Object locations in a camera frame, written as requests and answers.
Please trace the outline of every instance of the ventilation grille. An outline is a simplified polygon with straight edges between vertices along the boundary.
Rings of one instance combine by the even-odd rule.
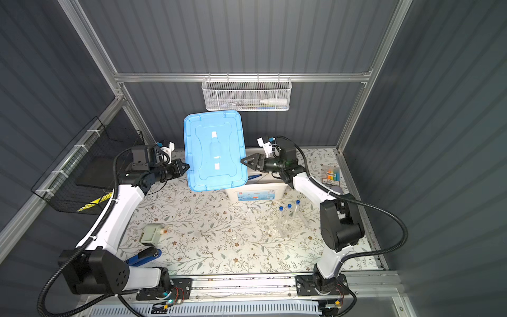
[[[283,301],[239,301],[239,302],[203,302],[184,303],[171,307],[167,313],[151,314],[153,304],[132,304],[139,313],[145,316],[216,316],[216,315],[320,315],[318,303],[309,300],[283,300]],[[106,316],[134,316],[122,304],[95,305],[90,317]]]
[[[292,83],[202,81],[206,109],[237,111],[286,111],[289,109]]]

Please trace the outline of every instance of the wire mesh basket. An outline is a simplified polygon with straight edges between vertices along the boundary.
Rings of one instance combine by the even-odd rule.
[[[39,179],[32,192],[59,212],[99,215],[114,188],[113,159],[126,148],[143,145],[142,133],[134,129],[101,126],[58,170],[44,182]],[[132,162],[132,154],[118,158],[118,174]]]
[[[237,111],[287,111],[292,82],[218,82],[204,78],[202,93],[206,109]]]

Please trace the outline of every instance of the white storage box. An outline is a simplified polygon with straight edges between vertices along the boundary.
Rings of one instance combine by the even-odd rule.
[[[246,149],[246,156],[254,153],[264,154],[262,148]],[[248,176],[259,175],[249,180],[245,185],[226,189],[225,192],[231,201],[266,201],[279,200],[283,197],[287,184],[271,176],[271,173],[261,173],[258,170],[248,169]]]

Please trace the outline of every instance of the white mesh basket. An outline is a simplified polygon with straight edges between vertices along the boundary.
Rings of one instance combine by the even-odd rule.
[[[216,82],[204,78],[202,93],[206,109],[237,111],[286,111],[292,82]]]

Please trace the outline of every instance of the black cable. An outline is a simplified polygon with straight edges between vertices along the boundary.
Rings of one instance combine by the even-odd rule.
[[[271,172],[271,176],[272,176],[274,179],[277,179],[277,180],[282,179],[281,177],[278,177],[278,176],[273,175],[273,173],[274,173],[274,172]]]
[[[121,296],[120,294],[118,294],[118,299],[122,302],[122,304],[129,310],[131,311],[134,315],[136,315],[137,317],[146,317],[144,315],[141,315],[140,313],[138,313],[134,308],[132,308],[132,306],[130,306],[127,301],[123,298],[123,296]]]
[[[349,202],[349,203],[353,203],[353,204],[356,204],[356,205],[361,205],[361,206],[364,206],[364,207],[368,207],[368,208],[377,210],[377,211],[379,211],[379,212],[381,212],[381,213],[383,213],[383,214],[391,217],[394,221],[396,221],[396,223],[398,223],[398,225],[400,226],[400,228],[402,229],[402,232],[403,232],[401,239],[398,241],[398,243],[396,243],[393,246],[390,246],[390,247],[385,248],[385,249],[376,250],[376,251],[360,252],[360,253],[348,254],[348,255],[344,256],[340,260],[340,263],[339,263],[339,266],[338,266],[338,271],[342,267],[343,263],[345,263],[345,261],[347,261],[349,259],[357,258],[357,257],[375,256],[375,255],[380,255],[380,254],[386,254],[386,253],[389,253],[389,252],[393,252],[394,250],[397,250],[397,249],[401,248],[405,244],[405,242],[407,242],[407,240],[409,238],[409,230],[408,230],[407,226],[403,223],[403,221],[400,218],[398,218],[398,216],[396,216],[396,215],[388,212],[387,210],[384,210],[384,209],[382,209],[380,207],[377,207],[375,205],[372,205],[372,204],[369,204],[369,203],[366,203],[366,202],[362,202],[360,200],[346,198],[346,197],[344,197],[344,195],[339,195],[339,194],[337,194],[335,192],[332,192],[332,191],[330,191],[329,188],[327,188],[326,186],[324,186],[321,183],[317,182],[314,178],[310,178],[310,181],[313,184],[317,185],[323,191],[329,192],[329,194],[331,196],[333,196],[333,197],[336,197],[336,198],[338,198],[340,200],[343,200],[343,201],[346,201],[346,202]]]
[[[347,308],[345,310],[342,310],[338,315],[336,315],[336,317],[340,317],[340,316],[343,316],[345,315],[346,313],[348,313],[351,309],[354,308],[354,305],[357,303],[357,297],[356,295],[354,294],[353,291],[350,290],[350,288],[346,285],[342,285],[343,288],[345,288],[349,293],[350,295],[352,295],[352,303],[350,303],[350,305],[347,306]]]
[[[279,158],[280,157],[280,147],[278,146],[278,144],[273,144],[273,149],[271,151],[273,153],[273,157],[274,158]]]
[[[104,223],[106,222],[107,218],[109,217],[109,215],[113,211],[113,208],[115,207],[115,204],[116,204],[116,199],[118,199],[118,188],[120,186],[120,181],[118,180],[118,174],[116,171],[116,163],[117,163],[120,155],[122,155],[123,153],[130,151],[130,150],[131,150],[131,148],[123,150],[113,160],[113,179],[115,181],[115,187],[113,190],[113,196],[110,199],[109,207],[107,208],[106,212],[104,213],[104,216],[102,217],[102,219],[99,221],[99,223],[97,224],[97,226],[95,227],[95,229],[91,233],[91,236],[88,239],[86,239],[86,241],[83,243],[82,246],[80,246],[79,248],[77,248],[74,251],[74,253],[67,259],[67,261],[65,261],[65,263],[63,263],[63,265],[60,266],[58,268],[58,270],[56,270],[56,272],[53,274],[53,276],[51,276],[49,278],[49,280],[46,282],[44,287],[42,287],[42,290],[39,293],[39,297],[37,298],[37,312],[42,317],[69,317],[69,316],[72,316],[74,314],[77,314],[78,312],[81,312],[81,311],[87,309],[88,307],[92,306],[93,304],[98,303],[99,301],[101,301],[107,297],[114,295],[114,294],[104,294],[89,303],[86,303],[78,308],[75,308],[73,310],[69,310],[66,312],[52,313],[46,309],[46,296],[48,296],[48,292],[49,292],[49,289],[51,288],[51,286],[55,283],[58,276],[60,276],[63,269],[67,265],[69,265],[72,261],[74,261],[78,256],[80,256],[83,253],[83,251],[90,245],[90,243],[93,241],[92,236],[96,236],[99,233],[99,231],[102,229]]]
[[[166,302],[160,302],[160,303],[153,304],[152,314],[157,311],[164,312],[167,309],[167,308],[165,308],[165,305],[167,305],[167,308],[169,308],[169,305]]]
[[[164,188],[165,184],[167,184],[167,181],[165,181],[165,183],[162,185],[162,187],[158,191],[156,191],[155,193],[148,194],[146,196],[150,196],[150,195],[153,195],[153,194],[156,194],[156,193],[160,192],[162,190],[162,188]]]
[[[277,137],[280,137],[280,138],[282,138],[282,139],[285,139],[285,140],[287,140],[287,141],[291,142],[292,144],[294,144],[294,147],[295,147],[296,149],[298,149],[299,153],[301,153],[301,156],[303,157],[303,161],[305,162],[306,175],[307,175],[308,177],[310,177],[311,175],[310,175],[310,170],[309,170],[309,167],[308,167],[308,161],[306,160],[306,156],[305,156],[305,154],[303,153],[303,150],[301,150],[301,148],[300,148],[297,144],[295,144],[295,143],[294,143],[294,141],[292,141],[291,139],[286,138],[286,137],[285,137],[285,136],[283,136],[283,135],[278,135],[278,136],[275,136],[275,139],[276,139]]]
[[[292,144],[294,144],[294,147],[296,149],[298,149],[299,153],[301,153],[301,156],[303,157],[303,161],[305,162],[305,170],[306,170],[306,175],[308,176],[308,179],[314,184],[316,185],[317,187],[319,187],[320,189],[322,189],[323,191],[329,193],[331,196],[335,197],[335,198],[338,198],[340,200],[343,200],[343,201],[346,201],[346,202],[349,202],[349,203],[353,203],[353,204],[356,204],[356,205],[361,205],[361,206],[364,206],[364,207],[368,207],[368,208],[371,208],[371,209],[374,209],[374,210],[377,210],[389,217],[391,217],[394,221],[396,221],[396,223],[400,226],[400,228],[402,229],[402,237],[401,239],[398,241],[398,243],[396,243],[395,245],[393,246],[390,246],[388,248],[385,248],[385,249],[380,249],[380,250],[376,250],[376,251],[369,251],[369,252],[360,252],[360,253],[354,253],[354,254],[348,254],[346,256],[344,256],[341,260],[340,260],[340,263],[338,265],[338,272],[340,271],[343,263],[345,263],[345,261],[349,260],[349,259],[352,259],[352,258],[358,258],[358,257],[366,257],[366,256],[375,256],[375,255],[380,255],[380,254],[386,254],[386,253],[389,253],[389,252],[393,252],[394,250],[397,250],[399,248],[401,248],[405,242],[407,242],[408,240],[408,237],[409,237],[409,231],[408,231],[408,228],[407,226],[403,223],[403,221],[398,218],[396,215],[388,212],[387,210],[384,210],[380,207],[377,207],[375,205],[372,205],[372,204],[369,204],[369,203],[366,203],[366,202],[362,202],[360,200],[356,200],[356,199],[350,199],[350,198],[346,198],[344,197],[343,195],[339,195],[333,191],[331,191],[331,189],[329,189],[328,187],[324,186],[323,184],[319,183],[318,181],[316,181],[311,175],[310,175],[310,171],[309,171],[309,167],[308,167],[308,161],[306,160],[306,156],[305,154],[303,153],[303,150],[301,150],[301,148],[295,144],[292,140],[286,138],[285,136],[282,136],[282,135],[279,135],[279,136],[276,136],[276,138],[282,138],[282,139],[285,139],[289,142],[291,142]],[[349,293],[352,295],[352,297],[354,298],[354,301],[352,302],[351,305],[349,305],[343,312],[341,312],[340,314],[337,315],[337,317],[339,316],[343,316],[345,315],[346,313],[348,313],[355,305],[356,301],[357,301],[357,298],[355,296],[355,294],[353,292],[351,292],[348,287],[346,287],[347,290],[349,291]]]
[[[171,160],[171,158],[169,157],[169,154],[165,153],[165,152],[164,152],[164,151],[160,148],[160,146],[158,146],[158,145],[154,145],[154,148],[155,148],[155,150],[157,150],[158,152],[160,152],[162,155],[164,155],[164,156],[167,158],[167,164],[169,164],[169,161]]]

